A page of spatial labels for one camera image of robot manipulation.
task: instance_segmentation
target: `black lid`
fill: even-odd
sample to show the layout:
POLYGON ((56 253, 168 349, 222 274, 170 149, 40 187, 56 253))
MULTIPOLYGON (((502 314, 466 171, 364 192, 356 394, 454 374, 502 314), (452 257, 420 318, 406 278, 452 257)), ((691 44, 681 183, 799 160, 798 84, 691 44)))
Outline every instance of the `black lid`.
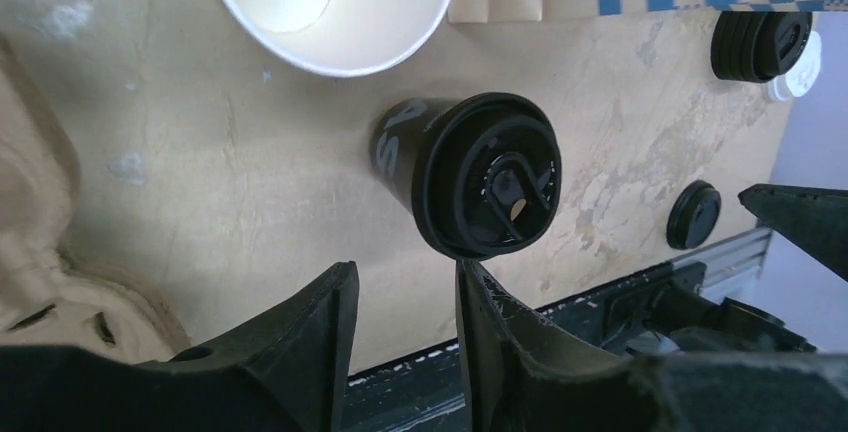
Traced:
POLYGON ((754 50, 758 75, 777 77, 789 72, 801 58, 812 30, 812 12, 770 13, 754 50))
POLYGON ((498 95, 472 104, 434 161, 433 229, 457 258, 527 247, 548 229, 559 201, 560 156, 550 124, 526 99, 498 95))
POLYGON ((687 250, 707 241, 721 213, 721 194, 698 180, 680 194, 668 218, 666 240, 673 249, 687 250))

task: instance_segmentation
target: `white wall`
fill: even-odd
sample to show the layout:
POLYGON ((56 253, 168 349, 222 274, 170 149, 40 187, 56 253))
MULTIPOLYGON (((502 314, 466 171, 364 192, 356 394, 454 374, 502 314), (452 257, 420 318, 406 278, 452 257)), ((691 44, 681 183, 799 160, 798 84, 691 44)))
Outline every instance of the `white wall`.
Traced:
MULTIPOLYGON (((822 73, 792 108, 772 183, 848 189, 848 13, 821 14, 822 73)), ((753 305, 828 351, 848 352, 848 282, 776 236, 753 305)))

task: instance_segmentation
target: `beige table surface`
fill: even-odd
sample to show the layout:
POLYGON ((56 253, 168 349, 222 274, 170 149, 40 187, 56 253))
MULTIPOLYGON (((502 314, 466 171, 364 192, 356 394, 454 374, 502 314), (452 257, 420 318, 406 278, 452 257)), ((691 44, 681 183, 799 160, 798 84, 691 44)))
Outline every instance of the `beige table surface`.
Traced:
POLYGON ((538 306, 676 253, 668 212, 723 193, 711 241, 750 229, 789 106, 708 64, 717 14, 441 27, 406 63, 333 80, 257 45, 219 0, 0 0, 0 31, 77 147, 71 238, 158 283, 194 342, 286 299, 336 261, 361 277, 352 369, 455 336, 453 264, 371 176, 369 126, 414 95, 510 91, 556 127, 548 234, 487 266, 538 306))

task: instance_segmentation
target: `white lid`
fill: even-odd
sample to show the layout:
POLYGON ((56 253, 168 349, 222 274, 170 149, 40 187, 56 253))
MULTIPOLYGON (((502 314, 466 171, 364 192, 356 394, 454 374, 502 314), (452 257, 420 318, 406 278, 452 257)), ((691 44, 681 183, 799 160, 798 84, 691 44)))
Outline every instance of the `white lid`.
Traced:
POLYGON ((785 81, 786 90, 794 97, 803 97, 813 88, 821 72, 821 36, 818 32, 810 33, 807 46, 792 69, 783 77, 775 80, 785 81))
POLYGON ((766 97, 772 102, 786 102, 792 98, 790 92, 786 90, 784 77, 781 75, 776 79, 772 79, 769 83, 764 84, 766 97))

